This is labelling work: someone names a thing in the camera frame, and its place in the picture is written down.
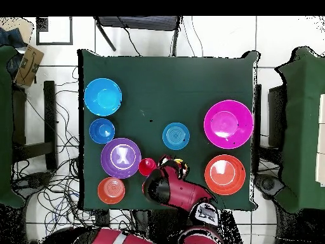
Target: small blue bowl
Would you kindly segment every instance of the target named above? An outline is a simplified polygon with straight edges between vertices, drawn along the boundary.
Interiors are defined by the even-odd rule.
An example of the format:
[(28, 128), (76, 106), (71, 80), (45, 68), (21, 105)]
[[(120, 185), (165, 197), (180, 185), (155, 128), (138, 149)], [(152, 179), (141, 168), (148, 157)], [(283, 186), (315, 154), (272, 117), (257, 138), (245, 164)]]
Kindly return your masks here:
[(86, 107), (98, 116), (115, 113), (121, 106), (121, 102), (121, 89), (110, 79), (94, 79), (84, 91)]
[(89, 134), (96, 143), (106, 144), (114, 138), (115, 128), (108, 119), (99, 118), (91, 123)]
[(162, 141), (172, 150), (183, 149), (190, 140), (189, 129), (182, 123), (170, 123), (162, 133)]

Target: green table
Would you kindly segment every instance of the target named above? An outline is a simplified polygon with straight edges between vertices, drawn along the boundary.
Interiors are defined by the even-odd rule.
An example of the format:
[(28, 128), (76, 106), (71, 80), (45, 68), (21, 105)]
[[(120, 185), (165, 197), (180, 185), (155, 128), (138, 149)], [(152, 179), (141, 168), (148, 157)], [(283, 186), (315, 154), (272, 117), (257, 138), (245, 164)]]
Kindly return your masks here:
[[(84, 105), (84, 89), (96, 78), (115, 81), (122, 91), (122, 105), (106, 118), (113, 122), (117, 137), (126, 137), (139, 146), (143, 158), (156, 161), (163, 154), (183, 159), (189, 164), (188, 181), (207, 187), (204, 169), (209, 160), (219, 154), (231, 154), (240, 159), (246, 169), (246, 180), (240, 191), (230, 196), (218, 196), (218, 208), (254, 210), (249, 200), (251, 166), (250, 141), (233, 150), (215, 147), (206, 138), (203, 120), (215, 103), (234, 99), (247, 107), (253, 106), (253, 64), (258, 59), (255, 51), (242, 58), (187, 58), (187, 57), (99, 57), (79, 50), (79, 108), (81, 207), (91, 209), (159, 209), (167, 208), (149, 202), (142, 194), (145, 177), (139, 172), (124, 179), (125, 197), (115, 205), (106, 205), (97, 196), (97, 186), (109, 177), (100, 164), (103, 145), (89, 136), (89, 126), (98, 116)], [(190, 131), (190, 141), (179, 151), (168, 149), (162, 140), (164, 127), (181, 122)]]

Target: purple bowl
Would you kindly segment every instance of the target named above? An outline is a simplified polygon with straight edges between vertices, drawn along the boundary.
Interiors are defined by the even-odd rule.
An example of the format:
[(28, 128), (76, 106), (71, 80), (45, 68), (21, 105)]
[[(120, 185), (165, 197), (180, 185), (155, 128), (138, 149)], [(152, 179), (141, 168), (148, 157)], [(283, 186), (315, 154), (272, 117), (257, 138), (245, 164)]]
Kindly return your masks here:
[(204, 132), (215, 146), (235, 149), (251, 136), (254, 121), (251, 111), (235, 100), (224, 100), (209, 109), (204, 118)]
[(111, 177), (125, 179), (138, 171), (141, 152), (130, 139), (113, 139), (103, 148), (100, 161)]

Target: green tablecloth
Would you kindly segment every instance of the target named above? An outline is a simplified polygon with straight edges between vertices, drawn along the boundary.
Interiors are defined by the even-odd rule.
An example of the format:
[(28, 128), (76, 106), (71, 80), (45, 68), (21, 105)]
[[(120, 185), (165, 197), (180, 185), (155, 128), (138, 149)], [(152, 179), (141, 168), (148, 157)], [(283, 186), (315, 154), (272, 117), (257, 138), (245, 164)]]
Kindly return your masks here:
[(292, 59), (278, 70), (288, 95), (288, 127), (281, 175), (287, 187), (275, 199), (291, 213), (303, 208), (325, 210), (325, 187), (315, 181), (319, 99), (325, 93), (325, 58), (301, 47), (294, 50)]
[(17, 54), (12, 46), (0, 46), (0, 203), (13, 208), (25, 205), (24, 200), (11, 190), (13, 99), (11, 76), (7, 63)]
[[(166, 208), (149, 202), (142, 194), (145, 177), (137, 172), (124, 179), (125, 197), (115, 205), (106, 205), (97, 196), (100, 181), (109, 177), (100, 164), (103, 145), (89, 136), (89, 126), (98, 116), (83, 103), (83, 91), (96, 78), (115, 81), (122, 91), (122, 105), (107, 116), (116, 128), (117, 137), (126, 137), (138, 144), (143, 158), (156, 161), (163, 154), (183, 159), (189, 164), (188, 181), (206, 186), (204, 169), (209, 160), (219, 154), (231, 154), (240, 159), (246, 169), (246, 180), (240, 191), (230, 196), (218, 196), (218, 208), (253, 210), (249, 200), (250, 141), (233, 150), (215, 147), (206, 138), (203, 120), (215, 103), (234, 99), (250, 109), (253, 106), (253, 63), (255, 51), (243, 58), (187, 58), (187, 57), (99, 57), (79, 50), (79, 98), (81, 137), (84, 135), (84, 179), (81, 195), (84, 209), (158, 209)], [(162, 140), (164, 127), (181, 122), (190, 131), (190, 141), (180, 151), (168, 149)]]

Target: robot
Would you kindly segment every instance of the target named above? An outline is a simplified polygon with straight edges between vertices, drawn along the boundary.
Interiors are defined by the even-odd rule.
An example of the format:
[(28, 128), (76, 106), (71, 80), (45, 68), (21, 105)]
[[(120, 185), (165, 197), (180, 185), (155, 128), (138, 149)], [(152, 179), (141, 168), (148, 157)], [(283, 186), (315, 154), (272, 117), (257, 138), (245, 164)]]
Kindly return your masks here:
[[(206, 188), (187, 182), (190, 168), (182, 159), (164, 155), (143, 183), (145, 197), (154, 203), (188, 213), (187, 225), (177, 244), (224, 244), (218, 229), (216, 198)], [(72, 244), (155, 244), (126, 231), (109, 228), (84, 229)]]

